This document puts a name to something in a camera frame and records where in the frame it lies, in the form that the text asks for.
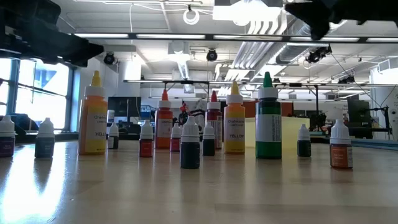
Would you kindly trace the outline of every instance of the yellow block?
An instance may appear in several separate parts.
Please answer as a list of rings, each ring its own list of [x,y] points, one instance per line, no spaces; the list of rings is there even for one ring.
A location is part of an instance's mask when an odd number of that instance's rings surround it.
[[[310,120],[308,118],[282,117],[282,150],[284,153],[292,151],[297,153],[297,135],[302,124],[308,128]],[[256,119],[245,119],[245,142],[246,147],[256,146]]]

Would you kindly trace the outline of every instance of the wooden table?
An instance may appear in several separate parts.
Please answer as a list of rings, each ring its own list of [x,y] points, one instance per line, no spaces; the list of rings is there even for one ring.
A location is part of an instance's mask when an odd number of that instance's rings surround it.
[[[0,159],[0,223],[397,223],[398,152],[354,148],[354,171],[329,166],[328,145],[311,159],[246,155],[201,159],[180,169],[179,154],[138,158],[121,141],[106,156],[77,157],[58,142],[52,160],[34,145]]]

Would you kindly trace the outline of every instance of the food coloring bottle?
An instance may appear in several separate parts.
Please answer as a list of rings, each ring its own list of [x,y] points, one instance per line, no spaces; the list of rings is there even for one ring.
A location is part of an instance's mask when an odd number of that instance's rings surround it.
[[[36,137],[35,157],[51,158],[54,155],[55,135],[54,125],[50,118],[40,123]]]
[[[282,159],[282,117],[278,90],[269,72],[264,77],[256,103],[256,158]]]
[[[330,166],[337,169],[353,168],[353,148],[347,126],[342,119],[337,119],[331,128]]]
[[[154,156],[154,132],[149,120],[144,121],[139,135],[139,157]]]
[[[163,90],[162,100],[157,104],[155,115],[155,148],[169,149],[173,127],[173,113],[170,111],[171,102],[167,90]]]
[[[232,84],[231,94],[226,97],[224,108],[224,151],[226,154],[244,154],[243,97],[239,94],[236,81]]]
[[[111,129],[109,130],[108,136],[108,149],[118,149],[119,148],[119,128],[118,125],[113,122]]]
[[[223,114],[220,108],[221,104],[217,102],[216,91],[213,91],[211,102],[207,103],[206,123],[209,121],[214,128],[217,150],[223,147]]]
[[[14,122],[9,115],[0,121],[0,157],[12,157],[15,148]]]
[[[310,131],[305,127],[305,124],[302,124],[298,130],[297,155],[300,157],[311,157]]]
[[[183,169],[197,169],[200,166],[199,126],[193,116],[188,117],[182,129],[180,163]]]
[[[85,88],[85,99],[81,101],[79,155],[105,154],[108,103],[104,97],[100,72],[95,71],[90,86]]]
[[[172,138],[170,141],[170,152],[180,152],[182,130],[177,123],[172,128]]]
[[[211,122],[207,121],[205,130],[203,131],[203,155],[214,156],[216,154],[216,141],[214,135],[214,128]]]

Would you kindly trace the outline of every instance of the security camera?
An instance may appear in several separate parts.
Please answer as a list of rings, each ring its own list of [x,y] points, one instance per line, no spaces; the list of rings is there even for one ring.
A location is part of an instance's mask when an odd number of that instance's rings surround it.
[[[104,57],[104,63],[107,65],[114,65],[116,63],[116,58],[114,57],[114,52],[107,52]]]
[[[214,62],[217,60],[217,53],[215,49],[210,49],[206,56],[207,61]]]

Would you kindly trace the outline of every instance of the green dropper bottle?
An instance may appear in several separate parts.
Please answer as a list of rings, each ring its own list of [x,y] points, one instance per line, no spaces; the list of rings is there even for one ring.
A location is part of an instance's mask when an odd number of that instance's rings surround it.
[[[282,159],[282,117],[277,99],[278,90],[266,72],[256,103],[256,157],[259,159]]]

